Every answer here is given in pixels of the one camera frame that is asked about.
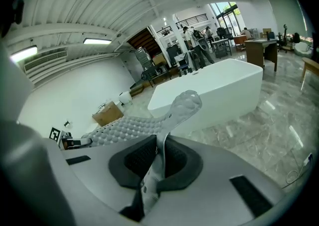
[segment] person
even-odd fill
[[[190,48],[193,47],[194,50],[195,50],[195,53],[198,55],[199,60],[200,60],[200,65],[202,66],[202,68],[206,66],[203,54],[206,56],[208,61],[211,64],[213,64],[214,61],[210,57],[209,53],[206,50],[203,50],[200,47],[200,45],[198,43],[198,40],[194,37],[194,35],[193,35],[194,34],[194,29],[193,28],[184,27],[183,28],[183,32],[185,34],[185,37],[186,37],[186,40],[187,40],[187,43],[188,43],[189,47]]]
[[[253,39],[253,36],[250,34],[249,30],[246,27],[244,28],[244,30],[240,34],[246,35],[247,40]]]
[[[208,41],[210,43],[210,48],[211,48],[211,50],[213,50],[213,44],[211,43],[211,42],[214,42],[213,32],[210,31],[209,26],[206,27],[206,35],[207,35]]]
[[[213,32],[210,31],[210,27],[209,26],[206,27],[206,34],[207,34],[207,38],[209,39],[209,41],[213,41],[214,42]]]

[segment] table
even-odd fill
[[[155,70],[156,70],[156,69],[159,69],[160,67],[164,67],[165,71],[164,71],[162,74],[160,74],[160,75],[154,75],[154,76],[152,76],[152,74],[155,72]],[[151,81],[153,80],[153,83],[154,83],[154,85],[155,85],[154,79],[157,78],[157,77],[160,77],[160,76],[163,76],[163,75],[168,75],[168,76],[169,76],[169,79],[171,79],[170,73],[169,73],[169,71],[167,70],[166,65],[165,65],[163,62],[161,62],[161,63],[159,63],[159,64],[156,64],[155,66],[152,66],[152,67],[150,67],[150,68],[144,70],[143,75],[146,76],[147,80],[149,81],[149,83],[150,83],[150,85],[151,85],[152,87],[153,87],[153,85],[152,85]]]
[[[316,61],[313,61],[309,58],[306,58],[306,57],[303,57],[303,61],[304,61],[305,65],[304,65],[304,70],[303,70],[301,82],[303,82],[305,80],[306,70],[310,70],[311,72],[313,72],[314,74],[319,76],[319,63],[317,63]]]
[[[228,55],[227,52],[232,55],[228,38],[212,42],[211,45],[213,46],[212,50],[214,51],[216,58],[221,58]]]
[[[237,45],[243,45],[246,40],[247,40],[246,35],[240,35],[240,36],[234,37],[234,43],[235,43],[237,52],[241,52],[242,50],[245,49],[244,47],[238,48]]]
[[[247,62],[264,67],[265,60],[275,64],[274,71],[277,71],[277,40],[276,39],[254,39],[245,41]]]
[[[263,69],[226,59],[156,87],[148,105],[153,117],[168,112],[173,100],[187,90],[196,91],[202,108],[172,131],[189,133],[234,119],[254,110],[259,100]]]
[[[214,41],[220,40],[220,36],[218,36],[218,35],[213,36],[213,38],[214,38]]]

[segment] black rubber pad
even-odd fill
[[[119,185],[136,189],[148,172],[156,155],[156,136],[151,135],[116,154],[109,161],[109,170]]]
[[[109,161],[109,169],[119,185],[135,189],[155,156],[156,136],[152,135],[114,154]],[[186,188],[203,168],[203,161],[198,153],[169,137],[165,143],[165,160],[165,179],[158,182],[158,193]]]
[[[234,177],[230,179],[230,182],[255,217],[262,215],[272,207],[269,201],[264,198],[245,176]]]

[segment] marble floor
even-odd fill
[[[227,58],[246,61],[246,52],[214,61]],[[309,153],[316,157],[319,149],[319,78],[307,72],[302,84],[302,70],[300,57],[290,52],[279,53],[277,72],[272,62],[265,62],[259,103],[254,111],[181,137],[225,148],[281,187],[286,186],[286,175],[291,170],[300,171]],[[155,87],[144,89],[134,97],[132,105],[125,105],[124,115],[151,118],[147,107]],[[295,177],[292,173],[288,180]],[[302,180],[301,177],[284,190],[289,192]]]

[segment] bubble wrap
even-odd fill
[[[87,133],[82,138],[92,139],[91,146],[108,145],[124,142],[141,136],[158,135],[165,132],[170,124],[184,121],[193,115],[202,106],[197,92],[186,91],[178,95],[173,101],[169,111],[159,118],[139,118],[124,116],[106,126]]]

